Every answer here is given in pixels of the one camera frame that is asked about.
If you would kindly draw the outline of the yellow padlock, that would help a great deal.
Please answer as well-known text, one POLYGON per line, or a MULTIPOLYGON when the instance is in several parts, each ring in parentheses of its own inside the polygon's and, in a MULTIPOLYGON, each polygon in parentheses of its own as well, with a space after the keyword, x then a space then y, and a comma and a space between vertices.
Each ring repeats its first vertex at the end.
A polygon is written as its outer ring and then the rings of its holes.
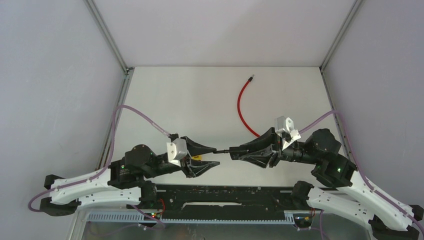
POLYGON ((196 155, 196 156, 192 156, 191 159, 195 161, 201 161, 203 157, 201 155, 196 155))

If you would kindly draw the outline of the black padlock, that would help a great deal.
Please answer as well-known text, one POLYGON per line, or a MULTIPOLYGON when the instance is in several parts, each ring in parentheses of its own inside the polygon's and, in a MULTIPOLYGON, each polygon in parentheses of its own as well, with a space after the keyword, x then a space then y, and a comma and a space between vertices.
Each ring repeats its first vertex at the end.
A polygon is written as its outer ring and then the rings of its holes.
POLYGON ((212 152, 213 154, 230 154, 231 158, 238 159, 240 156, 244 156, 249 153, 248 150, 238 149, 237 147, 233 147, 230 149, 223 150, 215 150, 212 152))

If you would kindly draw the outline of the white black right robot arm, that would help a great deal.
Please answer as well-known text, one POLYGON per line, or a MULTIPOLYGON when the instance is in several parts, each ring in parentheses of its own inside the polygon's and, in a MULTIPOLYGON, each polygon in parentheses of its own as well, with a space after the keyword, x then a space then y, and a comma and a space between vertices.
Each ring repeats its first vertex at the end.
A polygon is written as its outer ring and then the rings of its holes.
POLYGON ((275 167, 281 161, 313 165, 311 175, 328 188, 349 196, 345 199, 298 181, 290 194, 297 209, 311 207, 348 219, 365 228, 374 240, 416 240, 424 230, 419 221, 424 209, 389 196, 361 175, 359 167, 339 153, 341 143, 330 130, 318 129, 304 142, 293 128, 270 128, 260 137, 229 148, 232 160, 261 168, 275 167))

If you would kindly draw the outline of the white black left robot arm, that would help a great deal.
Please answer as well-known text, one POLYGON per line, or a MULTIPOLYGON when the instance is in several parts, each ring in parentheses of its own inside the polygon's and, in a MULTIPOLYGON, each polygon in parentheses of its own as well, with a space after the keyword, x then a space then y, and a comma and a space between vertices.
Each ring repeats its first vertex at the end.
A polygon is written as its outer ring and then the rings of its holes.
POLYGON ((47 175, 44 187, 48 196, 40 200, 39 210, 61 217, 99 206, 153 208, 158 194, 152 178, 175 172, 183 173, 186 178, 197 178, 219 166, 220 162, 195 160, 194 157, 215 151, 213 147, 177 135, 166 144, 166 152, 162 154, 154 153, 145 144, 136 145, 122 159, 101 170, 73 178, 47 175))

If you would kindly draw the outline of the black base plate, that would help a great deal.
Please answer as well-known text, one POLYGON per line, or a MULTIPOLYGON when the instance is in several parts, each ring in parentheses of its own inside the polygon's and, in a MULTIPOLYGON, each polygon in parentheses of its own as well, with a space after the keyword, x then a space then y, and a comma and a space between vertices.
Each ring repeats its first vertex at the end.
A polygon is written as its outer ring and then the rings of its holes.
POLYGON ((139 210, 161 210, 163 221, 282 222, 310 220, 317 209, 296 203, 292 187, 158 184, 143 188, 139 210))

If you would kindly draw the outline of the aluminium frame rail left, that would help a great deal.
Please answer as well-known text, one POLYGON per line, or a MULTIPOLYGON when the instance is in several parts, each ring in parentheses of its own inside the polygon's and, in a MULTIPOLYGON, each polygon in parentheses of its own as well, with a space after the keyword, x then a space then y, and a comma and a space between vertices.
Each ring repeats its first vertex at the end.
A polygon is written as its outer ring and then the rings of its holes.
POLYGON ((77 26, 82 41, 77 52, 82 56, 76 73, 83 94, 76 106, 72 133, 76 149, 72 151, 67 175, 77 176, 100 169, 111 149, 111 117, 123 98, 128 84, 129 66, 116 42, 99 0, 78 0, 77 26))

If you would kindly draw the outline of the aluminium frame rail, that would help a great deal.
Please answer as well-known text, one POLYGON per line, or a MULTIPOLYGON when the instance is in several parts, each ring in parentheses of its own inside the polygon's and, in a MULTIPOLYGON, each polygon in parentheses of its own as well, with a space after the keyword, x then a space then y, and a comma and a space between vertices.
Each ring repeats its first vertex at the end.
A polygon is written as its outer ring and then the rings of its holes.
POLYGON ((382 188, 388 183, 384 140, 393 69, 389 35, 402 6, 394 0, 364 1, 324 71, 356 157, 365 175, 382 188))
POLYGON ((82 56, 76 73, 83 94, 76 106, 72 133, 76 149, 72 151, 67 175, 77 176, 100 169, 111 149, 111 117, 123 98, 128 84, 129 66, 116 42, 99 0, 78 0, 77 26, 82 41, 77 52, 82 56))

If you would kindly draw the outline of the aluminium frame rail right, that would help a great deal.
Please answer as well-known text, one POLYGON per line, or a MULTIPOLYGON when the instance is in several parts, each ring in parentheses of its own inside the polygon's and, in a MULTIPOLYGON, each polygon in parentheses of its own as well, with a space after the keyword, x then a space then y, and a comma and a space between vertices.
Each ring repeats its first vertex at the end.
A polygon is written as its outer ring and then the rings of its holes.
POLYGON ((394 0, 364 1, 324 71, 356 157, 365 175, 382 188, 388 183, 384 140, 393 69, 389 35, 402 6, 394 0))

